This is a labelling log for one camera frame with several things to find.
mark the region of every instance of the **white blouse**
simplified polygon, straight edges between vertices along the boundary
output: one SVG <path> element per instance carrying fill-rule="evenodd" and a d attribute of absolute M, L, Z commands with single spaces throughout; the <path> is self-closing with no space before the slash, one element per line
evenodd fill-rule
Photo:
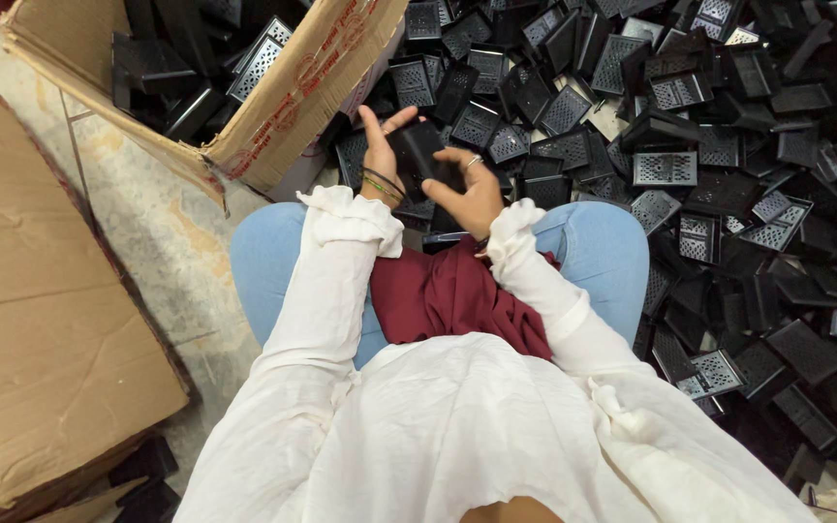
<path fill-rule="evenodd" d="M 299 198 L 283 309 L 175 523 L 459 521 L 515 496 L 564 521 L 817 521 L 538 255 L 531 200 L 502 211 L 487 252 L 553 363 L 471 333 L 390 345 L 358 372 L 367 281 L 403 226 L 347 187 Z"/>

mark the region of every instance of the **hand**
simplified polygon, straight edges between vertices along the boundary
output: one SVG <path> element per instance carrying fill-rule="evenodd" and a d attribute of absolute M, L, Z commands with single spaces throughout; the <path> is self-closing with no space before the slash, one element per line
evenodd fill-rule
<path fill-rule="evenodd" d="M 473 153 L 464 149 L 448 147 L 436 152 L 434 159 L 458 164 L 464 182 L 467 183 L 467 193 L 460 195 L 436 180 L 425 180 L 421 189 L 436 204 L 445 208 L 474 239 L 480 241 L 488 237 L 489 224 L 499 216 L 503 208 L 496 175 L 482 162 L 473 162 L 468 169 L 467 164 L 473 160 Z"/>
<path fill-rule="evenodd" d="M 399 180 L 399 176 L 396 174 L 396 154 L 389 147 L 386 135 L 405 125 L 412 118 L 415 118 L 419 109 L 414 105 L 406 107 L 399 113 L 391 116 L 383 125 L 379 125 L 377 115 L 366 105 L 361 105 L 357 109 L 357 112 L 360 113 L 361 119 L 364 121 L 364 129 L 366 131 L 367 149 L 364 154 L 364 167 L 385 176 L 390 182 L 396 184 L 400 190 L 404 191 L 403 182 Z M 400 191 L 389 187 L 389 184 L 379 180 L 378 177 L 371 175 L 369 172 L 365 171 L 363 174 L 373 182 L 387 189 L 390 193 L 396 196 L 402 195 Z M 399 207 L 400 203 L 367 182 L 364 182 L 364 185 L 361 187 L 361 196 L 364 196 L 368 200 L 379 200 L 390 209 Z"/>

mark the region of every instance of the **sleeve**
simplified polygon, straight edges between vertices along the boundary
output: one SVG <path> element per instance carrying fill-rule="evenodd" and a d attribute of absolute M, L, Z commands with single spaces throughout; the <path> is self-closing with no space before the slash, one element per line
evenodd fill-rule
<path fill-rule="evenodd" d="M 565 280 L 535 250 L 531 226 L 545 211 L 528 198 L 504 208 L 490 226 L 486 253 L 494 279 L 541 315 L 554 363 L 571 376 L 609 370 L 655 371 L 589 306 L 589 293 Z"/>
<path fill-rule="evenodd" d="M 554 363 L 590 396 L 604 457 L 659 520 L 814 522 L 760 461 L 641 362 L 535 250 L 531 200 L 503 209 L 490 228 L 493 276 L 544 321 Z"/>
<path fill-rule="evenodd" d="M 357 380 L 367 282 L 401 222 L 348 187 L 316 187 L 270 339 L 205 441 L 176 523 L 296 519 L 335 409 Z"/>

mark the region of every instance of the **concrete floor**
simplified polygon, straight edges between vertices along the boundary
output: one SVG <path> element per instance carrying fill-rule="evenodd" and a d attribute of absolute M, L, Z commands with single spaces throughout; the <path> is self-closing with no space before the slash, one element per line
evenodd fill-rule
<path fill-rule="evenodd" d="M 181 495 L 205 439 L 261 350 L 234 290 L 228 247 L 238 223 L 267 202 L 239 189 L 229 194 L 226 218 L 115 127 L 6 54 L 1 37 L 0 95 L 77 193 L 88 195 L 112 249 L 191 380 L 191 404 L 161 424 L 180 464 L 168 483 Z M 623 124 L 614 113 L 607 104 L 589 120 L 613 137 Z M 337 173 L 326 170 L 316 184 L 336 180 Z M 819 491 L 820 505 L 837 509 L 837 481 L 823 477 Z M 818 514 L 837 522 L 837 513 Z"/>

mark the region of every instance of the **open cardboard box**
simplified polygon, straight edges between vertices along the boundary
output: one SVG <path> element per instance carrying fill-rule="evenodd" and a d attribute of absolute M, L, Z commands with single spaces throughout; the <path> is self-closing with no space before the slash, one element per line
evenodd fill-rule
<path fill-rule="evenodd" d="M 231 122 L 202 148 L 111 105 L 111 32 L 128 32 L 124 0 L 17 0 L 0 30 L 6 50 L 225 207 L 225 185 L 238 179 L 278 201 L 308 190 L 326 160 L 318 134 L 336 112 L 353 115 L 373 89 L 407 3 L 316 1 Z"/>
<path fill-rule="evenodd" d="M 57 174 L 0 99 L 1 522 L 98 514 L 132 485 L 68 505 L 187 403 Z"/>

